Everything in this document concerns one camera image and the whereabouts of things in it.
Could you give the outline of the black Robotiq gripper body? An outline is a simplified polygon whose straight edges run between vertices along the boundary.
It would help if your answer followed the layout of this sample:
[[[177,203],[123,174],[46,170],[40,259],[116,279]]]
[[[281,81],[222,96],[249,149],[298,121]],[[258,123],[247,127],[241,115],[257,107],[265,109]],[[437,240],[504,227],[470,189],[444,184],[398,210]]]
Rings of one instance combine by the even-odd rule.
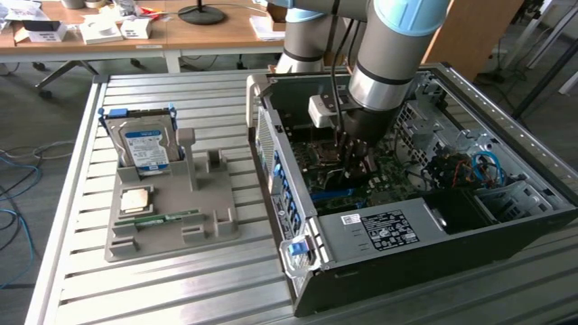
[[[398,108],[349,110],[343,115],[345,132],[369,146],[375,146],[391,129],[397,117]]]

